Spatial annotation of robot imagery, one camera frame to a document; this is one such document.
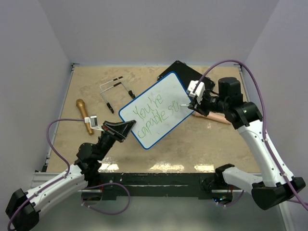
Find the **blue whiteboard border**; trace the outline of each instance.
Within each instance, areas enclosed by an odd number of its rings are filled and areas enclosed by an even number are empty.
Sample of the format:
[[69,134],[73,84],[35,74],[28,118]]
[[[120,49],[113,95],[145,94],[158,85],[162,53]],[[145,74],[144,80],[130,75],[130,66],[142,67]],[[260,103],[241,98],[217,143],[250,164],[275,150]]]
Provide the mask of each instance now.
[[[138,99],[140,96],[142,96],[144,93],[146,93],[149,89],[151,89],[152,87],[154,87],[156,84],[158,84],[160,81],[162,81],[164,78],[166,78],[168,75],[174,73],[175,76],[178,78],[178,81],[180,82],[181,86],[183,87],[184,91],[186,92],[186,89],[184,88],[180,78],[178,77],[177,73],[175,73],[174,71],[171,71],[169,72],[168,74],[166,74],[163,78],[161,78],[158,82],[154,83],[151,87],[149,87],[147,90],[145,90],[143,93],[141,93],[139,96],[137,96],[135,99],[133,99],[132,101],[130,101],[128,104],[126,104],[124,107],[122,107],[120,110],[119,110],[119,117],[121,118],[122,121],[124,121],[124,119],[122,118],[120,112],[126,108],[128,105],[130,105],[132,102],[134,102],[136,99]],[[193,113],[193,110],[192,112],[186,116],[185,118],[183,118],[176,126],[174,126],[172,129],[170,129],[165,135],[163,135],[158,141],[156,141],[154,144],[152,144],[152,146],[150,146],[149,148],[145,148],[143,146],[143,144],[140,142],[140,140],[137,138],[137,136],[135,135],[135,133],[133,131],[131,131],[131,133],[133,133],[134,137],[138,140],[138,142],[141,144],[141,146],[145,149],[145,150],[149,150],[150,148],[152,148],[155,144],[157,144],[162,138],[164,138],[169,132],[171,132],[174,128],[176,128],[181,122],[183,122],[187,117],[189,117],[191,114]]]

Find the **small whiteboard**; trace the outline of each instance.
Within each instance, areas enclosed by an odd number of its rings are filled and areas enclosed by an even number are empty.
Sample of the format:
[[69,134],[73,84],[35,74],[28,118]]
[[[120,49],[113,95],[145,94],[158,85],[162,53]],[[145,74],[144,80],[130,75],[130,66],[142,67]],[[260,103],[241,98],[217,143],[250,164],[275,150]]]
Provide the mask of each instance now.
[[144,149],[150,149],[186,119],[192,110],[186,89],[170,72],[119,111],[123,121],[136,120],[132,133]]

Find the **wooden table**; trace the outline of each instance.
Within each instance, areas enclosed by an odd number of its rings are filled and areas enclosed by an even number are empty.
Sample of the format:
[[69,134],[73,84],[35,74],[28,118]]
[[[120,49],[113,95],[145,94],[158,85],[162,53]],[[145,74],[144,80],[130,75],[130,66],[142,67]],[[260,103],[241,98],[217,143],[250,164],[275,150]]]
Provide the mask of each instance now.
[[[100,85],[124,76],[137,96],[156,82],[167,66],[77,66],[75,67],[61,118],[81,118],[76,99],[83,99],[89,115],[97,114],[100,123],[119,122],[118,111],[130,100],[122,85],[106,92],[115,110],[112,114],[100,96]],[[208,67],[192,66],[199,73]],[[241,80],[237,67],[217,67],[208,75],[217,83],[221,77]],[[73,163],[80,144],[96,143],[99,131],[90,136],[82,122],[61,122],[54,146],[69,163]],[[103,160],[101,172],[213,172],[215,168],[231,163],[246,172],[259,172],[246,143],[233,129],[209,119],[190,116],[166,135],[150,150],[141,147],[130,134],[123,142],[116,142]],[[65,163],[51,154],[48,172],[61,172]]]

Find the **white wall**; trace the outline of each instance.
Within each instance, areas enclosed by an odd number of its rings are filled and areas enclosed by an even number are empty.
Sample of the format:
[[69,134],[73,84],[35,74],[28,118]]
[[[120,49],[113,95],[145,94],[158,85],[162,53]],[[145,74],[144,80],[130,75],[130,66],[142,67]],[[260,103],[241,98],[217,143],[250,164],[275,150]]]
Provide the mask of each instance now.
[[[274,144],[293,173],[308,183],[308,1],[280,0],[245,63],[260,84]],[[256,101],[246,74],[245,81]],[[308,188],[300,195],[308,201]],[[296,230],[307,230],[307,212],[289,204]]]
[[47,154],[45,129],[59,114],[69,61],[37,0],[0,1],[0,230],[6,205],[27,190]]
[[278,0],[39,0],[73,62],[244,61]]

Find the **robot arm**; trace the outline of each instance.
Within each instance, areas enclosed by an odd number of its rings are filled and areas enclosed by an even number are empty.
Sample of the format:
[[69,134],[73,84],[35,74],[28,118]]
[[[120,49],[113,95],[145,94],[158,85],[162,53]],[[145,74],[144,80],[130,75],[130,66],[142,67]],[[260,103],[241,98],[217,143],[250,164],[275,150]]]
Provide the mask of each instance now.
[[[96,117],[91,118],[94,127]],[[23,192],[15,191],[5,210],[17,231],[29,231],[39,222],[46,212],[71,194],[86,187],[96,186],[100,182],[98,169],[110,148],[116,141],[123,142],[129,135],[136,121],[110,123],[104,122],[102,135],[96,144],[83,143],[77,153],[78,159],[68,169],[48,182]],[[18,213],[18,208],[26,203]]]
[[[262,177],[243,172],[234,165],[224,165],[216,169],[216,184],[234,185],[250,193],[256,204],[262,209],[268,209],[294,195],[281,175],[275,161],[270,155],[262,137],[263,117],[257,106],[252,102],[244,102],[241,93],[241,84],[234,77],[225,77],[218,81],[216,96],[211,95],[201,82],[195,93],[193,92],[197,81],[191,81],[187,89],[192,102],[188,108],[203,115],[209,112],[223,113],[252,151],[261,170]],[[301,177],[294,177],[293,173],[280,158],[269,136],[267,141],[275,157],[282,166],[287,178],[295,190],[299,192],[305,187]]]

